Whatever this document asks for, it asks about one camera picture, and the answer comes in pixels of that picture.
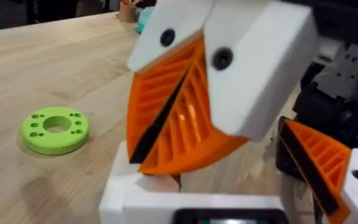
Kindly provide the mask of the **bare white left gripper left finger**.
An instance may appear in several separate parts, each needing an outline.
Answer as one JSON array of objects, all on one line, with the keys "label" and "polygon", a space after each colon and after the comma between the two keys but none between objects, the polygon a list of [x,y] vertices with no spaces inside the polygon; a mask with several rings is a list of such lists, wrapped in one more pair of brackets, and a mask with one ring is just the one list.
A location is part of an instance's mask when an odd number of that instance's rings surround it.
[{"label": "bare white left gripper left finger", "polygon": [[101,223],[125,223],[124,199],[128,193],[179,192],[180,184],[170,175],[144,175],[130,164],[127,142],[120,142],[99,204]]}]

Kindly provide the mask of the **finger of the white orange right gripper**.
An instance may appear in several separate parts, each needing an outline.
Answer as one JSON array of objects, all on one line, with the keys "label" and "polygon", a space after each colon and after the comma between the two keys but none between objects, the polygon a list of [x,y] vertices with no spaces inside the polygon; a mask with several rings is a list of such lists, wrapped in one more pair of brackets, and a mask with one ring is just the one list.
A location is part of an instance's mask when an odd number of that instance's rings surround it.
[{"label": "finger of the white orange right gripper", "polygon": [[158,1],[135,45],[127,114],[133,164],[215,159],[203,26],[213,1]]},{"label": "finger of the white orange right gripper", "polygon": [[287,1],[213,1],[203,26],[215,159],[139,164],[143,174],[181,174],[261,140],[318,48],[312,9]]}]

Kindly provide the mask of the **white orange left gripper right finger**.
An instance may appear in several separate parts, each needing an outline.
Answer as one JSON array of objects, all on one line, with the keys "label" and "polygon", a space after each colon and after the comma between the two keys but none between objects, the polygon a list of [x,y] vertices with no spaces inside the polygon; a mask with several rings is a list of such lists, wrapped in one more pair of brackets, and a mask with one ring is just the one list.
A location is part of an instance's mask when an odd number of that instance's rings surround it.
[{"label": "white orange left gripper right finger", "polygon": [[281,117],[278,150],[312,192],[317,223],[358,223],[358,147]]}]

